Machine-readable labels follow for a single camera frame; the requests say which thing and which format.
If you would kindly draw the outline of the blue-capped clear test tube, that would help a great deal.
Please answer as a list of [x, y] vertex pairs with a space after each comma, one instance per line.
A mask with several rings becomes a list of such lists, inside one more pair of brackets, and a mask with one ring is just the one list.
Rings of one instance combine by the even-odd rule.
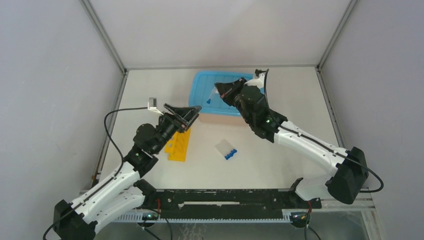
[[214, 98], [214, 96], [215, 96], [217, 93], [218, 93], [218, 91], [217, 91], [216, 87], [213, 87], [213, 88], [212, 88], [212, 90], [211, 90], [211, 92], [210, 92], [210, 94], [209, 94], [209, 96], [208, 96], [208, 98], [207, 98], [206, 103], [207, 103], [207, 104], [211, 104], [212, 99]]

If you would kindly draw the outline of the blue plastic box lid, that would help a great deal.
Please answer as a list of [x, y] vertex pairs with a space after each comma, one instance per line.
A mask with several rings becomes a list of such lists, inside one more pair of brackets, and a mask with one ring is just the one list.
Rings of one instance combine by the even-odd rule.
[[242, 117], [248, 124], [269, 114], [266, 83], [269, 70], [253, 74], [225, 71], [198, 72], [189, 95], [190, 106], [201, 114]]

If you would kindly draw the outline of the yellow test tube rack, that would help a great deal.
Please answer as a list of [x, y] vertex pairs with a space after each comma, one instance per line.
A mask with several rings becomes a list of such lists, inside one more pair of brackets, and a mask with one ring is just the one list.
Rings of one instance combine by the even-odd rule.
[[164, 147], [164, 152], [168, 154], [167, 159], [169, 161], [185, 162], [187, 150], [189, 146], [189, 140], [191, 135], [191, 129], [180, 133], [176, 132], [173, 137], [167, 142]]

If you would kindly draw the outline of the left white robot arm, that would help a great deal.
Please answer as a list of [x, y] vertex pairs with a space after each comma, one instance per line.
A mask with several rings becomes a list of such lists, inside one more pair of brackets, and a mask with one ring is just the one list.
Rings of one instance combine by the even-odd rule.
[[155, 105], [147, 109], [156, 112], [158, 124], [140, 125], [127, 155], [118, 152], [120, 165], [105, 179], [71, 202], [64, 199], [54, 207], [54, 231], [62, 240], [92, 240], [96, 234], [126, 211], [142, 206], [153, 207], [157, 196], [139, 188], [139, 181], [158, 162], [157, 154], [175, 133], [186, 132], [199, 117], [201, 106], [176, 107], [164, 104], [163, 113]]

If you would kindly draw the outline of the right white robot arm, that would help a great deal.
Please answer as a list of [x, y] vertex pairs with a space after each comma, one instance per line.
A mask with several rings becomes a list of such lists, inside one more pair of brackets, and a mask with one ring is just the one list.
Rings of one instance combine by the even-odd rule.
[[214, 86], [223, 102], [239, 111], [255, 135], [301, 153], [324, 170], [318, 177], [298, 178], [291, 187], [289, 203], [302, 208], [312, 199], [332, 197], [343, 204], [353, 204], [369, 176], [364, 152], [320, 140], [270, 109], [264, 83], [262, 78], [242, 77]]

